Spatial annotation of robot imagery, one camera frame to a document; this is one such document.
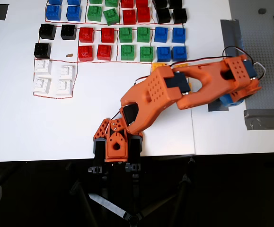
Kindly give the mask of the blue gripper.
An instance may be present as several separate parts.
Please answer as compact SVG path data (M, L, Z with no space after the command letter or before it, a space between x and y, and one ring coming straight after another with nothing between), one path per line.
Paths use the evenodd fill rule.
M239 101L234 102L232 100L230 94L225 94L225 95L221 96L219 99L224 107L237 106L237 105L243 103L243 101L244 101L244 100L239 100Z

